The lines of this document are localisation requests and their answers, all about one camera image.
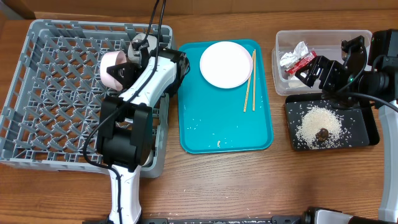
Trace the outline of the white napkin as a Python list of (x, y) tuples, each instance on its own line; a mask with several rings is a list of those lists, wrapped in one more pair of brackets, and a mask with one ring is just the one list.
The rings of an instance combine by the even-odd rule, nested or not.
[[(295, 62), (297, 62), (301, 57), (308, 54), (310, 51), (304, 41), (299, 42), (294, 48), (293, 52), (286, 52), (280, 58), (280, 67), (285, 71), (291, 67)], [(289, 75), (285, 72), (285, 76), (289, 80), (290, 88), (304, 87), (305, 85), (300, 82), (300, 80), (294, 75)]]

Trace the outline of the red snack wrapper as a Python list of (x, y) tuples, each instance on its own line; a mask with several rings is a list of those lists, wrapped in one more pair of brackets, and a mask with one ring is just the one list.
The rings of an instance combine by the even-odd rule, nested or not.
[(289, 75), (294, 75), (300, 68), (307, 65), (311, 60), (317, 56), (315, 51), (310, 51), (308, 54), (301, 57), (297, 62), (295, 62), (291, 67), (285, 70)]

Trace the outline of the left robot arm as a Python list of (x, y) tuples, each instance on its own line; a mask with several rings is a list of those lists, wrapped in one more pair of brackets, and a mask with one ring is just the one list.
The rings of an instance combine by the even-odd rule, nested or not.
[(101, 81), (119, 90), (104, 98), (96, 150), (110, 167), (112, 207), (108, 223), (139, 223), (142, 166), (152, 159), (153, 112), (164, 93), (176, 94), (187, 72), (186, 53), (157, 47), (146, 52), (146, 65), (128, 61), (120, 50), (103, 55)]

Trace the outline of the grey metal bowl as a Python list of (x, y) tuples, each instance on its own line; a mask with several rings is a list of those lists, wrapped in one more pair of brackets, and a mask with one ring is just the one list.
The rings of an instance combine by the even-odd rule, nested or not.
[(141, 62), (141, 49), (146, 49), (147, 53), (150, 53), (152, 50), (156, 48), (157, 38), (153, 35), (149, 35), (147, 37), (147, 43), (142, 44), (139, 48), (135, 48), (133, 43), (138, 43), (144, 40), (146, 35), (144, 33), (137, 34), (129, 44), (129, 48), (127, 50), (127, 57), (132, 63), (140, 63)]

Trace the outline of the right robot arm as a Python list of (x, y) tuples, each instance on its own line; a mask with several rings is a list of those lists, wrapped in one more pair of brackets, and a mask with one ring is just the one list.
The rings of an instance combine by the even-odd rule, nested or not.
[(344, 110), (374, 106), (384, 138), (384, 183), (376, 223), (397, 223), (397, 30), (374, 32), (341, 43), (343, 63), (316, 56), (295, 76), (306, 86), (316, 80), (327, 98)]

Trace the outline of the wooden chopstick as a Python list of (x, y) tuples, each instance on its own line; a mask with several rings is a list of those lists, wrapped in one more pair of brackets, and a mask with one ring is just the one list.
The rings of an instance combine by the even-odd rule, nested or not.
[(252, 60), (253, 60), (253, 78), (252, 78), (252, 110), (256, 110), (256, 49), (254, 49), (253, 54), (252, 54)]
[[(253, 65), (253, 76), (254, 76), (256, 74), (256, 49), (254, 49), (254, 51), (252, 53), (252, 65)], [(248, 84), (247, 84), (247, 88), (246, 88), (244, 110), (243, 110), (244, 113), (246, 112), (247, 105), (248, 105), (249, 91), (250, 91), (250, 87), (251, 87), (251, 77), (252, 77), (252, 75), (250, 75), (248, 78)]]

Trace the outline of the small white cup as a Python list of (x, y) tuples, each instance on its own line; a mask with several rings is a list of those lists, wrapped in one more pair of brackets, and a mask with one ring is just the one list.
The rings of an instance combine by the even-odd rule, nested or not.
[(154, 159), (154, 151), (151, 150), (145, 163), (142, 165), (143, 167), (150, 167), (152, 165), (152, 161)]

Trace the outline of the large white plate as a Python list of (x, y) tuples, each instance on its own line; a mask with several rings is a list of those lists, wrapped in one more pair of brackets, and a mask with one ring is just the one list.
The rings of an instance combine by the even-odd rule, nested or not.
[(203, 78), (215, 87), (236, 88), (251, 76), (252, 56), (240, 44), (230, 41), (217, 42), (202, 53), (200, 71)]

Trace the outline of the white rice pile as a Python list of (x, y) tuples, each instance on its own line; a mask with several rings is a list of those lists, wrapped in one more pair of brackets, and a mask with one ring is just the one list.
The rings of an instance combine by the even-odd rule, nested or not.
[[(352, 138), (350, 130), (343, 127), (343, 115), (319, 106), (308, 106), (306, 111), (300, 113), (298, 121), (292, 121), (291, 124), (298, 125), (294, 128), (294, 143), (298, 149), (343, 147)], [(325, 142), (318, 142), (315, 137), (321, 128), (326, 128), (329, 132), (329, 138)]]

